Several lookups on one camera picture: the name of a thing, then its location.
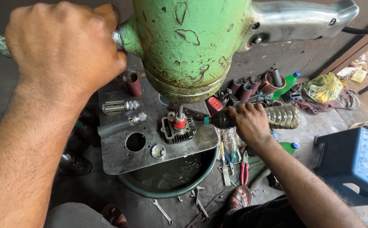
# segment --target red-handled pliers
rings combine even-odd
[[[249,181],[249,155],[247,151],[243,153],[243,160],[240,163],[240,184],[246,185]]]

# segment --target green plastic bottle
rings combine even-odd
[[[280,90],[275,91],[274,95],[272,96],[272,100],[277,100],[281,95],[283,95],[289,89],[291,89],[295,85],[295,82],[297,81],[297,79],[300,75],[301,74],[297,71],[294,74],[286,76],[284,78],[285,82],[286,82],[285,87],[280,89]]]
[[[299,143],[297,142],[280,142],[282,148],[284,148],[290,155],[292,155],[296,149],[300,147]]]

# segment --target sandal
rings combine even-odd
[[[113,226],[118,228],[129,228],[129,224],[126,221],[116,224],[116,221],[124,215],[115,204],[108,204],[102,209],[101,215]]]
[[[240,189],[243,193],[246,194],[247,201],[244,199],[242,193],[240,193],[237,189]],[[252,192],[246,185],[241,185],[237,188],[235,188],[232,191],[232,196],[234,196],[237,199],[237,202],[230,201],[229,202],[229,209],[242,209],[243,207],[250,206],[251,199],[252,199]]]

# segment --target green bucket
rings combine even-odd
[[[163,199],[195,189],[211,172],[217,147],[118,175],[132,192],[146,198]]]

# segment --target hairy forearm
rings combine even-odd
[[[278,179],[293,209],[307,227],[365,227],[323,181],[274,139],[255,149]]]
[[[60,156],[85,104],[35,88],[18,85],[0,123],[0,227],[43,226]]]

